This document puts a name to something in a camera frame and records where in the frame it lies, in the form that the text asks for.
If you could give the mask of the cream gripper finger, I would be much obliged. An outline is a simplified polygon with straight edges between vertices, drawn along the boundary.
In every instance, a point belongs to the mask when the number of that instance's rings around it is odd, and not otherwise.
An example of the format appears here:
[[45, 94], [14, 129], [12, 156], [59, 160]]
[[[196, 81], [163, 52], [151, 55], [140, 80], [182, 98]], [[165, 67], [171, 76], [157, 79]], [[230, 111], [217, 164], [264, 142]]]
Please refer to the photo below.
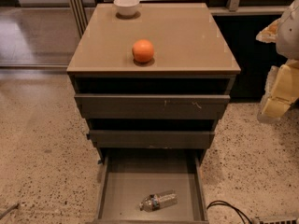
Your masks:
[[288, 60], [280, 67], [272, 66], [265, 83], [261, 114], [281, 118], [299, 99], [299, 61]]
[[256, 39], [263, 43], [275, 43], [278, 36], [278, 23], [279, 19], [271, 22], [256, 35]]

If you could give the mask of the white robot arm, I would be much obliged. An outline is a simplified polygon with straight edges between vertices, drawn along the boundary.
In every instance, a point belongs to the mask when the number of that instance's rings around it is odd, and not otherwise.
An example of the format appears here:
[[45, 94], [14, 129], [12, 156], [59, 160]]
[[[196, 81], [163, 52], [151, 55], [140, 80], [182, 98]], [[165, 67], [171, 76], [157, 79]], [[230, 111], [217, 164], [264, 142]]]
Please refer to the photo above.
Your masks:
[[270, 68], [257, 115], [261, 123], [274, 123], [299, 99], [299, 0], [294, 0], [256, 39], [275, 43], [277, 53], [287, 58], [280, 67]]

